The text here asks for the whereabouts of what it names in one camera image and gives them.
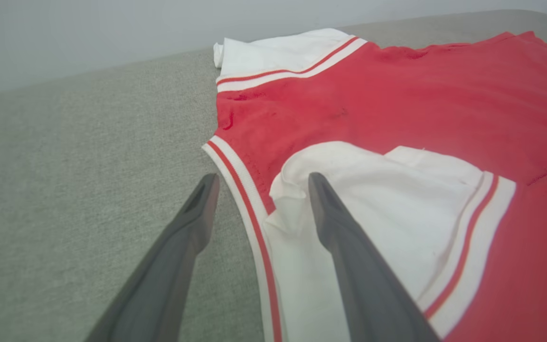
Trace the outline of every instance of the red stripe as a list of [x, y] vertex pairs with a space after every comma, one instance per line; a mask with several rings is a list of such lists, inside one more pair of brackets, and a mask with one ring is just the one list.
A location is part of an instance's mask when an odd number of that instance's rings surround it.
[[255, 231], [256, 240], [259, 243], [259, 249], [261, 249], [261, 255], [263, 256], [263, 265], [265, 266], [265, 278], [267, 279], [267, 290], [269, 292], [269, 307], [271, 307], [272, 314], [272, 325], [273, 325], [273, 340], [274, 342], [282, 342], [282, 326], [280, 325], [280, 310], [278, 309], [278, 294], [275, 290], [275, 281], [274, 281], [274, 270], [272, 269], [271, 261], [269, 260], [269, 253], [267, 253], [267, 247], [265, 247], [265, 240], [263, 240], [263, 235], [259, 228], [259, 223], [256, 220], [256, 215], [254, 209], [252, 209], [252, 204], [248, 199], [248, 195], [242, 182], [237, 175], [237, 172], [234, 169], [232, 163], [229, 162], [228, 158], [223, 154], [219, 149], [219, 146], [215, 145], [214, 142], [208, 141], [208, 145], [217, 152], [219, 158], [223, 161], [229, 173], [234, 178], [236, 182], [237, 189], [239, 190], [242, 200], [248, 210], [248, 215], [250, 216], [250, 221], [252, 222], [252, 228]]
[[478, 207], [476, 208], [472, 217], [470, 218], [470, 222], [467, 226], [467, 231], [465, 232], [465, 240], [464, 240], [464, 245], [462, 249], [462, 255], [460, 255], [460, 261], [457, 264], [457, 267], [455, 271], [453, 272], [453, 276], [451, 277], [451, 280], [449, 281], [447, 286], [436, 298], [434, 303], [432, 303], [432, 305], [430, 305], [430, 307], [428, 307], [427, 310], [425, 310], [424, 315], [426, 316], [426, 318], [430, 319], [432, 318], [432, 316], [434, 316], [434, 314], [438, 311], [438, 309], [440, 309], [443, 303], [451, 295], [451, 293], [457, 286], [457, 283], [460, 281], [460, 278], [462, 277], [462, 273], [465, 267], [465, 260], [467, 259], [467, 255], [470, 252], [470, 242], [472, 240], [474, 227], [476, 227], [476, 223], [478, 221], [478, 218], [480, 217], [480, 214], [482, 214], [482, 211], [484, 210], [484, 208], [493, 198], [493, 194], [495, 193], [495, 190], [497, 190], [498, 182], [499, 182], [499, 177], [494, 176], [493, 183], [491, 184], [491, 187], [489, 188], [489, 192], [487, 192], [487, 195], [484, 197], [482, 202], [478, 204]]
[[352, 39], [348, 40], [347, 42], [345, 42], [345, 44], [339, 46], [333, 52], [330, 52], [330, 54], [326, 55], [326, 57], [322, 58], [321, 61], [319, 61], [318, 63], [315, 63], [315, 65], [313, 65], [310, 68], [305, 69], [303, 71], [290, 71], [290, 70], [281, 69], [281, 70], [262, 72], [260, 74], [256, 74], [256, 75], [252, 75], [252, 76], [223, 78], [222, 80], [219, 80], [219, 82], [217, 82], [217, 85], [223, 84], [225, 82], [237, 82], [237, 81], [253, 80], [254, 78], [259, 78], [259, 77], [272, 75], [272, 74], [278, 74], [280, 72], [291, 72], [293, 74], [304, 74], [308, 71], [313, 70], [313, 68], [317, 67], [318, 65], [321, 65], [325, 61], [327, 61], [330, 57], [334, 56], [334, 54], [336, 54], [337, 52], [343, 50], [345, 47], [347, 47], [347, 45], [350, 45], [356, 39], [358, 39], [358, 37], [353, 37]]

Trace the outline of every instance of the clothing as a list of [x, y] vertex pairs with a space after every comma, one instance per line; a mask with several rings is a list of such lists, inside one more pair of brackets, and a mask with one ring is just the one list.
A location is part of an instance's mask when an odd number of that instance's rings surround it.
[[[445, 340], [547, 340], [547, 44], [303, 36], [226, 40], [204, 146], [245, 221], [265, 339], [348, 340], [332, 260], [302, 240], [321, 171]], [[309, 272], [328, 287], [292, 285]]]

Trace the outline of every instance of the gray fabric surface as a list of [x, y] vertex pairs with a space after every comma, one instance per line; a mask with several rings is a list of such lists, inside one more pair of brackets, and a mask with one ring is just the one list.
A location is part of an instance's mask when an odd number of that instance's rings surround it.
[[[492, 11], [344, 28], [381, 46], [547, 41], [547, 16]], [[217, 126], [211, 49], [0, 95], [0, 341], [71, 342], [91, 326], [196, 182]], [[252, 253], [225, 184], [181, 341], [262, 341]]]

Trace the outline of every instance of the white wall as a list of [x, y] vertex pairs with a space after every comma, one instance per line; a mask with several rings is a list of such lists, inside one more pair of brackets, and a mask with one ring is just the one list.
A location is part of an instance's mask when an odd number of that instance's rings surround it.
[[547, 0], [0, 0], [0, 91], [211, 46], [310, 29]]

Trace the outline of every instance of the red and white shirt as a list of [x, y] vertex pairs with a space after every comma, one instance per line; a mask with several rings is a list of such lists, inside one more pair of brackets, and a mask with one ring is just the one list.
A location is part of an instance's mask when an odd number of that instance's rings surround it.
[[349, 341], [320, 171], [446, 341], [547, 341], [547, 44], [380, 48], [326, 29], [215, 45], [204, 145], [239, 207], [268, 342]]

